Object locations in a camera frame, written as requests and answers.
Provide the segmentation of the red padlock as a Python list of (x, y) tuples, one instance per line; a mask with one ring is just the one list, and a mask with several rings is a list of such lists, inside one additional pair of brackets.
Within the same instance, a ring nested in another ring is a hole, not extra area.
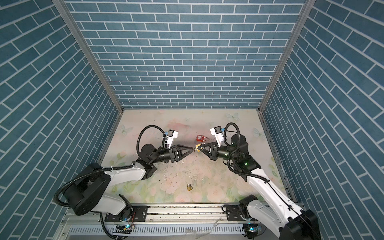
[(210, 139), (203, 135), (197, 135), (196, 141), (199, 143), (208, 142)]

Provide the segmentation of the small brass padlock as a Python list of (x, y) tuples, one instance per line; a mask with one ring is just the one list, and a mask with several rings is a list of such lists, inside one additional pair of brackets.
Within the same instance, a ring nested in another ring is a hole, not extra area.
[(189, 192), (189, 191), (192, 191), (192, 190), (193, 190), (192, 185), (188, 184), (188, 185), (187, 185), (187, 191)]

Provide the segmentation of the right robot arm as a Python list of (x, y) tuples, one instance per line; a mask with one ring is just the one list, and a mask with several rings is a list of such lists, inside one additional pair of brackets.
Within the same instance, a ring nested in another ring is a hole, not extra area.
[(250, 195), (240, 201), (239, 210), (245, 219), (255, 219), (280, 240), (319, 240), (319, 221), (311, 210), (303, 210), (289, 199), (267, 176), (261, 165), (250, 155), (246, 137), (235, 123), (236, 134), (227, 142), (227, 128), (211, 129), (216, 141), (202, 143), (196, 148), (210, 160), (223, 159), (227, 168), (249, 183), (269, 205), (265, 207), (257, 197)]

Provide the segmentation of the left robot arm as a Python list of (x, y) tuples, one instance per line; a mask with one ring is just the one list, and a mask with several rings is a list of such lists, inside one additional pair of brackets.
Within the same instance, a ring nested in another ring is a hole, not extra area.
[(173, 145), (178, 132), (168, 130), (161, 133), (162, 144), (158, 148), (152, 144), (141, 147), (137, 141), (138, 158), (130, 165), (107, 168), (98, 163), (88, 165), (55, 192), (54, 203), (71, 208), (77, 216), (89, 212), (107, 213), (119, 217), (121, 222), (128, 222), (134, 215), (132, 204), (125, 196), (115, 196), (106, 191), (124, 182), (146, 180), (157, 170), (156, 163), (176, 163), (194, 151), (192, 147)]

